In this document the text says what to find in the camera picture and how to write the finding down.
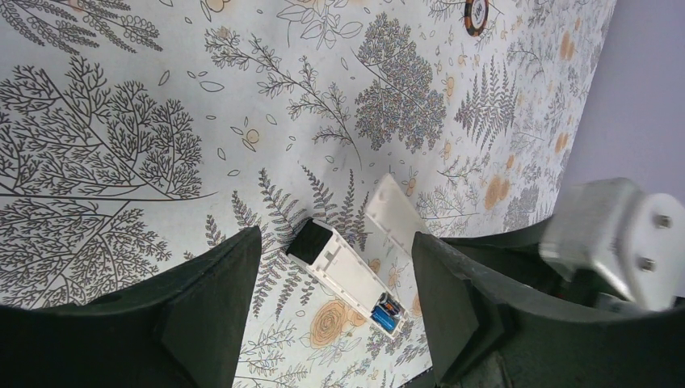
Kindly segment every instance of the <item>fern illustration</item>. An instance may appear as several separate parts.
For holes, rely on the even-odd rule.
[[[266,71],[266,80],[258,82],[261,88],[260,94],[268,95],[273,99],[283,91],[289,94],[295,90],[303,91],[304,94],[299,100],[289,100],[288,113],[291,119],[296,120],[302,112],[308,112],[330,120],[333,124],[327,125],[325,129],[321,127],[321,130],[314,135],[314,143],[338,141],[342,146],[352,146],[361,167],[359,150],[347,130],[347,122],[350,119],[349,108],[344,106],[347,97],[343,95],[335,82],[331,83],[325,91],[317,89],[318,71],[313,68],[307,57],[300,58],[302,69],[298,73],[302,79],[297,81],[289,70],[280,68],[281,58],[274,54],[274,49],[262,44],[262,40],[254,35],[248,39],[251,53],[242,51],[240,35],[228,28],[207,30],[204,36],[204,47],[212,54],[212,61],[220,69],[229,66],[246,71],[252,64],[256,66],[257,73]]]
[[[170,252],[130,204],[200,194],[193,168],[201,162],[200,138],[189,125],[178,136],[156,118],[174,107],[174,122],[189,123],[180,102],[161,105],[139,82],[112,89],[100,65],[82,57],[69,64],[63,89],[28,65],[0,82],[9,111],[0,112],[0,187],[10,198],[0,211],[0,293],[13,306],[87,303],[154,275],[152,262]],[[155,167],[155,152],[178,158]],[[172,165],[184,175],[160,184],[145,174],[146,166]]]
[[[314,209],[318,211],[312,214],[312,217],[321,219],[326,224],[335,227],[338,224],[338,219],[336,217],[339,215],[339,212],[335,212],[338,205],[330,201],[331,198],[333,198],[333,192],[330,191],[321,180],[314,176],[314,173],[307,167],[302,166],[302,170],[307,174],[309,184],[314,191]]]
[[[238,226],[242,229],[258,226],[262,231],[262,259],[259,262],[257,280],[252,294],[252,314],[258,318],[268,293],[273,290],[276,280],[281,278],[279,272],[287,270],[285,267],[287,259],[282,255],[280,248],[270,249],[275,243],[275,239],[273,233],[268,232],[268,223],[262,222],[262,218],[257,213],[252,212],[252,209],[240,199],[237,191],[233,191],[231,204],[233,204],[233,214]]]
[[[531,214],[536,213],[536,206],[540,189],[536,184],[525,188],[520,196],[509,203],[504,216],[504,231],[517,230],[530,225]]]
[[[554,135],[557,134],[557,130],[561,126],[561,119],[566,111],[566,93],[564,91],[563,82],[559,82],[556,90],[554,91],[554,98],[549,102],[547,106],[548,111],[544,114],[544,121],[549,128],[549,141],[548,146],[552,145],[552,141],[556,139]]]
[[[355,54],[375,76],[355,100],[357,131],[371,140],[374,150],[392,141],[395,133],[412,154],[426,140],[432,150],[443,134],[444,98],[431,90],[431,64],[416,53],[410,33],[409,26],[401,27],[383,12],[369,25]]]
[[[546,44],[536,34],[530,34],[530,41],[528,42],[524,42],[523,38],[519,38],[516,42],[511,42],[506,51],[506,60],[509,62],[509,65],[516,62],[516,66],[523,69],[531,81],[542,77],[542,82],[546,85],[547,77],[544,75],[542,61],[552,56],[552,50],[551,44]]]
[[[350,169],[350,181],[347,194],[342,203],[342,211],[338,214],[336,229],[352,247],[359,243],[359,249],[364,250],[367,234],[364,232],[364,209],[368,202],[368,192],[355,215],[355,173]]]
[[[466,135],[473,141],[481,142],[481,150],[488,144],[492,148],[494,139],[501,132],[514,123],[514,109],[516,100],[516,80],[509,85],[509,75],[506,66],[500,70],[494,64],[494,56],[490,61],[490,76],[483,66],[481,85],[478,86],[478,76],[473,78],[473,92],[466,92],[466,100],[456,113],[454,120],[466,128]]]
[[[204,237],[207,238],[207,245],[210,247],[216,247],[222,242],[226,241],[226,235],[222,234],[219,228],[216,226],[216,220],[212,214],[207,215],[207,225],[204,227],[207,233]]]
[[[419,216],[428,228],[439,236],[462,234],[472,216],[478,215],[476,206],[479,190],[470,177],[480,174],[490,162],[490,154],[483,158],[457,157],[443,171],[447,184],[437,185],[432,191],[420,192],[416,203]]]
[[[136,52],[131,44],[162,51],[155,42],[159,37],[157,28],[140,16],[130,15],[131,6],[125,0],[78,0],[77,3],[1,0],[0,15],[31,42],[40,46],[47,42],[71,55],[79,54],[74,45],[99,47],[95,40],[98,36],[130,53]],[[81,21],[77,15],[83,15]]]
[[[283,349],[295,342],[295,330],[292,322],[285,325],[281,322],[278,326],[271,325],[266,331],[261,330],[256,339],[244,340],[237,364],[238,368],[246,366],[250,375],[238,371],[240,374],[235,376],[237,384],[245,387],[251,384],[255,388],[265,383],[276,387],[295,387],[297,382],[305,379],[309,371],[302,364],[291,365],[284,373],[274,376],[279,364],[285,360]]]
[[[305,210],[293,211],[299,200],[290,200],[290,193],[283,194],[283,189],[278,189],[274,184],[271,184],[264,168],[259,171],[259,187],[262,188],[263,202],[267,203],[267,209],[272,210],[269,217],[271,217],[271,222],[276,225],[274,228],[276,242],[282,247],[287,247],[306,222],[306,218],[302,217]],[[285,279],[276,305],[276,318],[280,316],[285,303],[302,281],[302,276],[309,275],[295,263],[288,265],[288,277]]]

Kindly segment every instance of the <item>botanical wallpaper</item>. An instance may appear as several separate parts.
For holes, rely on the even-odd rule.
[[[262,258],[234,387],[397,387],[431,366],[394,175],[438,236],[547,217],[615,2],[0,0],[0,302],[87,303],[241,228]],[[338,229],[410,310],[395,340],[289,262]]]

